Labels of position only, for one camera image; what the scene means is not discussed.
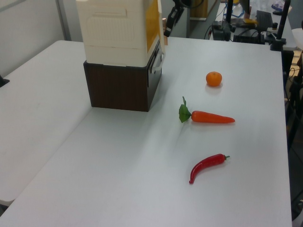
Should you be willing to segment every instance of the white container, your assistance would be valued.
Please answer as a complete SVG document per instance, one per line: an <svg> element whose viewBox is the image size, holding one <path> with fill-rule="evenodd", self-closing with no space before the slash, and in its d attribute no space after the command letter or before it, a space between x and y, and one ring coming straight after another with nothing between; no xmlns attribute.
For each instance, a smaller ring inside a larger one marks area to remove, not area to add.
<svg viewBox="0 0 303 227"><path fill-rule="evenodd" d="M158 0L76 2L88 63L147 65L163 33Z"/></svg>

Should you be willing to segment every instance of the orange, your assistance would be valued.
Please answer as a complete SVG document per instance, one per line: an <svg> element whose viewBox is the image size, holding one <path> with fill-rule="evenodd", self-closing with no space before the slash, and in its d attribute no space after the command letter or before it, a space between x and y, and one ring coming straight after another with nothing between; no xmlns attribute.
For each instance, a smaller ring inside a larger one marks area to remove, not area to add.
<svg viewBox="0 0 303 227"><path fill-rule="evenodd" d="M210 72L206 75L206 81L209 86L219 86L222 81L222 75L219 72Z"/></svg>

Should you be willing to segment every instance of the red chili pepper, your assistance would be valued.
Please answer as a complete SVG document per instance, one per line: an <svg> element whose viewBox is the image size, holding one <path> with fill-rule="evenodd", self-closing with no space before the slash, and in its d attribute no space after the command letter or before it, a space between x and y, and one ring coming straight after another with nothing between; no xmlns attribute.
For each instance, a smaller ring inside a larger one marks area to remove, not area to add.
<svg viewBox="0 0 303 227"><path fill-rule="evenodd" d="M216 166L216 165L222 164L229 157L230 156L225 156L223 154L217 154L217 155L213 155L213 156L210 156L210 157L202 160L197 165L195 165L195 167L191 171L189 183L194 183L195 177L197 176L197 174L200 171L204 170L205 168L211 167L211 166Z"/></svg>

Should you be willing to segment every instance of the white table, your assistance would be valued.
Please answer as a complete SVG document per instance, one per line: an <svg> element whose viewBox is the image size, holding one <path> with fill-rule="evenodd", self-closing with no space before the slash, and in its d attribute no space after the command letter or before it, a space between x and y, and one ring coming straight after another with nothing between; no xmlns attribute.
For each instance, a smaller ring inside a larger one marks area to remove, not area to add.
<svg viewBox="0 0 303 227"><path fill-rule="evenodd" d="M83 43L58 41L0 88L0 204L10 205L91 110Z"/></svg>
<svg viewBox="0 0 303 227"><path fill-rule="evenodd" d="M281 54L172 37L166 54L151 110L93 108L0 226L291 226ZM220 88L206 85L213 70ZM235 124L182 124L182 96ZM192 167L217 153L231 158L190 185Z"/></svg>
<svg viewBox="0 0 303 227"><path fill-rule="evenodd" d="M217 16L222 12L224 7L225 7L225 3L220 3L219 9L218 9L218 12L217 12ZM273 8L270 8L270 7L267 8L267 12L271 13L273 23L278 23L278 27L279 27L281 16L272 14L273 11L275 11ZM223 18L223 13L221 15L219 15L216 18L216 20L221 21L222 18ZM285 27L284 27L284 30L283 30L282 38L286 39L286 44L283 46L283 50L285 50L285 51L294 51L294 50L297 49L297 44L294 40L294 35L293 35L292 29L290 27L288 18L286 19L286 22L285 22Z"/></svg>

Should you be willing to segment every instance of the gray floor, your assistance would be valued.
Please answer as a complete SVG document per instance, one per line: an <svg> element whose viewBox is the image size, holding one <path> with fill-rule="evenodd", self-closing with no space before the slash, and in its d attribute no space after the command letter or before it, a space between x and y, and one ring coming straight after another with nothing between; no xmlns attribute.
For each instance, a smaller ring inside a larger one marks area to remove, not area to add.
<svg viewBox="0 0 303 227"><path fill-rule="evenodd" d="M206 30L212 24L212 22L215 21L219 5L220 5L220 1L218 0L215 6L213 7L212 11L209 13L206 21L198 21L198 20L190 21L189 38L204 39Z"/></svg>

